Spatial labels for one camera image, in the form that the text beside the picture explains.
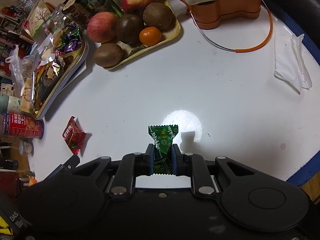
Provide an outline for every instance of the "small jar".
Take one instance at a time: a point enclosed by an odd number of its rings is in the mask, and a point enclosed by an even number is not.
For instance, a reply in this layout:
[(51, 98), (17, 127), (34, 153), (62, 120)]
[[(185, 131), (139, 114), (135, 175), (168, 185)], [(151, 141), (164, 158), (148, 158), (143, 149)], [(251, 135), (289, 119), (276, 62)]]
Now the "small jar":
[(19, 142), (19, 152), (21, 155), (23, 154), (33, 154), (33, 143), (28, 143), (20, 140)]

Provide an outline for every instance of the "wrapped candy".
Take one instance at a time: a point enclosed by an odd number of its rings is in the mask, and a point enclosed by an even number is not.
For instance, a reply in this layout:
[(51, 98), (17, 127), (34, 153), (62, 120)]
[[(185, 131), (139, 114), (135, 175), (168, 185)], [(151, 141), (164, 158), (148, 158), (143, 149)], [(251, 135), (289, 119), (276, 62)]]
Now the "wrapped candy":
[(149, 126), (149, 135), (155, 140), (153, 171), (155, 174), (173, 174), (171, 158), (168, 156), (178, 125)]

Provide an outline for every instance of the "biscuit can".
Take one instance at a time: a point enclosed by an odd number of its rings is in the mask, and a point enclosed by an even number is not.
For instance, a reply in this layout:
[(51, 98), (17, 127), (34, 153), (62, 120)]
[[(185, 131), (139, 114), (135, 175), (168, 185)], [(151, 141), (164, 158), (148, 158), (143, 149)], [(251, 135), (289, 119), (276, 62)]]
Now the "biscuit can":
[(22, 114), (7, 112), (3, 118), (3, 130), (5, 135), (42, 139), (44, 122)]

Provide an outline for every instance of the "wooden floor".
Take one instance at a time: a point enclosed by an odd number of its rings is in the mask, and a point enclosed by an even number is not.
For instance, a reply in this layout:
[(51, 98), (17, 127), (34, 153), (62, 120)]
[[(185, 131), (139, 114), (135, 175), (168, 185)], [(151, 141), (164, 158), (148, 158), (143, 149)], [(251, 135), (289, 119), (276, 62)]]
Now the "wooden floor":
[(302, 186), (302, 189), (307, 193), (310, 199), (316, 204), (320, 202), (320, 171), (314, 175), (305, 185)]

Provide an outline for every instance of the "stain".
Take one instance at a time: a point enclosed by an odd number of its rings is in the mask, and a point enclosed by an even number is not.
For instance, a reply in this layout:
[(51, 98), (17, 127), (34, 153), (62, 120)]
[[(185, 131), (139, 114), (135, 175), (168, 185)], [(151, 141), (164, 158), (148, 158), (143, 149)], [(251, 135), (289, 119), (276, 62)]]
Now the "stain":
[(208, 229), (210, 233), (214, 233), (217, 235), (223, 234), (224, 231), (226, 231), (226, 226), (225, 225), (219, 225), (219, 226), (213, 226)]
[(217, 220), (218, 217), (217, 216), (212, 216), (212, 217), (209, 217), (209, 219), (214, 221), (214, 220)]

